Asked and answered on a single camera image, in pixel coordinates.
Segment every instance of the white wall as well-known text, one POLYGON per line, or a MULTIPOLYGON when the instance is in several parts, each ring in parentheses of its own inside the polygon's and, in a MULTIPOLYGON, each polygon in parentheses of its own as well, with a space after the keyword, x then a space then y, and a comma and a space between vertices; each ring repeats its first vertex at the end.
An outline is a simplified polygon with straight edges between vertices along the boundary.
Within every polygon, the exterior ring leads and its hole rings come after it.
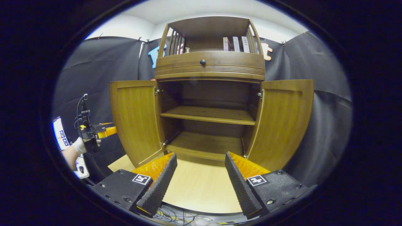
POLYGON ((199 16, 238 16, 238 17, 250 18, 253 21, 254 26, 258 32, 258 35, 261 38, 270 39, 270 40, 273 40, 273 41, 279 42, 279 43, 281 41, 285 41, 285 40, 288 41, 302 33, 301 30, 300 30, 300 32, 295 32, 286 27, 283 27, 276 23, 273 23, 273 22, 270 22, 267 20, 263 20, 260 18, 254 18, 254 17, 249 17, 249 16, 245 16, 245 15, 240 15, 240 14, 230 14, 230 13, 219 13, 219 14, 209 13, 209 14, 185 16, 185 17, 180 17, 180 18, 175 18, 172 20, 164 21, 155 26, 155 29, 151 34, 150 40, 161 38, 167 23, 179 21, 179 20, 183 20, 183 19, 187 19, 187 18, 192 18, 192 17, 199 17, 199 16))
POLYGON ((119 36, 146 41, 155 25, 147 20, 128 15, 117 15, 92 32, 86 39, 102 36, 119 36))

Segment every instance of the book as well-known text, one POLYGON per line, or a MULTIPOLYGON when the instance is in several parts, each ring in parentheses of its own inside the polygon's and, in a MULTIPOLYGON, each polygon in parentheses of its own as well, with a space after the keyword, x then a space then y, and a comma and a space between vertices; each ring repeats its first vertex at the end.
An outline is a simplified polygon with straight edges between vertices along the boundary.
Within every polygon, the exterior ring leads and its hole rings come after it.
POLYGON ((234 46, 234 51, 235 52, 240 52, 240 47, 239 47, 239 38, 233 36, 233 46, 234 46))
POLYGON ((230 42, 228 37, 224 37, 224 51, 230 51, 230 42))
POLYGON ((243 52, 250 53, 250 47, 248 46, 248 40, 246 36, 242 36, 243 52))

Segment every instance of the wire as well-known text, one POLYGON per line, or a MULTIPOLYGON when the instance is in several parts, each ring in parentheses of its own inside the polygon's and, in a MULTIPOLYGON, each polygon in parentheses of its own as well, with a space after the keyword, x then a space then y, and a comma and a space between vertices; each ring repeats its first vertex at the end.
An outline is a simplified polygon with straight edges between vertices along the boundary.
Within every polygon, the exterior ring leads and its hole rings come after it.
POLYGON ((82 100, 82 98, 84 98, 84 96, 85 96, 85 95, 83 95, 83 96, 81 97, 80 101, 78 101, 78 104, 77 104, 77 127, 78 127, 78 136, 81 137, 81 139, 82 139, 82 135, 81 135, 81 133, 80 133, 80 123, 78 122, 78 107, 80 106, 81 100, 82 100))
POLYGON ((167 220, 169 220, 169 218, 167 218, 167 217, 165 217, 165 216, 162 216, 162 215, 160 215, 160 214, 158 214, 160 217, 163 217, 163 218, 165 218, 165 219, 167 219, 167 220))
POLYGON ((187 224, 184 224, 183 226, 188 225, 189 223, 193 222, 193 221, 195 220, 195 217, 198 216, 198 215, 199 215, 199 214, 195 215, 195 216, 193 217, 193 220, 192 220, 192 221, 188 222, 187 224))
POLYGON ((172 222, 172 221, 174 222, 174 221, 177 219, 177 217, 176 217, 175 220, 173 220, 173 218, 172 218, 170 215, 164 213, 161 208, 159 208, 159 211, 160 211, 161 213, 163 213, 163 215, 169 216, 169 217, 171 218, 171 220, 170 220, 169 222, 172 222))
MULTIPOLYGON (((170 210, 170 211, 172 211, 173 213, 174 213, 174 210, 175 209, 170 209, 170 208, 167 208, 166 206, 163 206, 163 207, 161 207, 160 209, 168 209, 168 210, 170 210)), ((188 213, 188 212, 185 212, 184 211, 184 208, 182 208, 183 209, 183 216, 184 216, 184 213, 187 213, 187 214, 190 214, 191 216, 188 216, 188 217, 183 217, 183 221, 184 221, 184 219, 186 219, 186 218, 194 218, 194 217, 198 217, 198 218, 208 218, 209 219, 209 221, 208 222, 211 222, 211 221, 213 221, 213 219, 211 219, 211 218, 209 218, 209 217, 207 217, 207 216, 197 216, 197 215, 199 215, 199 214, 197 214, 196 216, 194 216, 194 215, 192 215, 191 213, 188 213)))
POLYGON ((174 222, 175 220, 177 220, 177 217, 175 217, 174 218, 174 220, 173 220, 173 218, 172 218, 172 215, 170 214, 170 212, 169 212, 169 215, 168 215, 172 220, 170 221, 170 222, 174 222))

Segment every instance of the open cabinet door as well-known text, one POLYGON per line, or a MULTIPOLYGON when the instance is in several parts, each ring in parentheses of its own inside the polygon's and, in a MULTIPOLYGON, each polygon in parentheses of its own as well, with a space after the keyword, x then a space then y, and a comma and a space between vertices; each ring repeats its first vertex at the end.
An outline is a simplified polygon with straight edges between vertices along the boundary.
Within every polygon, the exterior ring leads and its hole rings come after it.
POLYGON ((295 153, 310 121, 313 80, 278 80, 261 83, 262 100, 248 160, 275 171, 283 168, 295 153))
POLYGON ((121 144, 135 167, 160 154, 164 140, 160 128, 159 94, 156 81, 110 83, 110 104, 121 144))

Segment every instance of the light wooden floor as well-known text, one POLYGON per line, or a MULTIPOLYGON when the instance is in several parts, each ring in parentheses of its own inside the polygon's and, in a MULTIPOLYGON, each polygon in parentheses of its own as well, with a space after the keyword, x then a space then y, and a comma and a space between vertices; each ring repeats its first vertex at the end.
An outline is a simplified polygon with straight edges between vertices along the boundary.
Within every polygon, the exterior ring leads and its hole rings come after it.
MULTIPOLYGON (((191 162, 187 156, 177 155, 177 168, 163 201, 188 210, 208 213, 239 213, 241 208, 223 163, 207 160, 191 162)), ((135 167, 127 155, 109 168, 132 171, 135 167)))

